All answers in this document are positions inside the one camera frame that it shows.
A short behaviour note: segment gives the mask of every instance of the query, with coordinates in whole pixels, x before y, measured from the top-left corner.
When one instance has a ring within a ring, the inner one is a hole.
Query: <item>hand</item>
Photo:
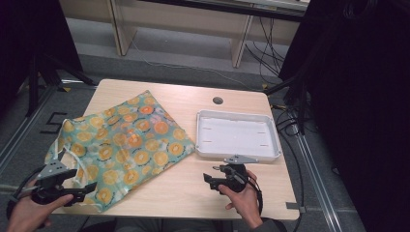
[[[57,208],[64,206],[73,199],[71,194],[61,196],[57,200],[47,204],[39,205],[30,196],[21,198],[10,216],[8,232],[32,232],[44,223],[50,226],[48,216]]]
[[[255,184],[254,180],[256,181],[256,176],[249,170],[248,175],[251,177],[250,181]],[[241,215],[250,229],[254,229],[263,223],[259,215],[256,191],[250,184],[247,184],[241,192],[235,192],[224,185],[219,185],[218,188],[220,192],[231,200],[231,203],[227,204],[225,209],[230,210],[235,208],[236,212]]]

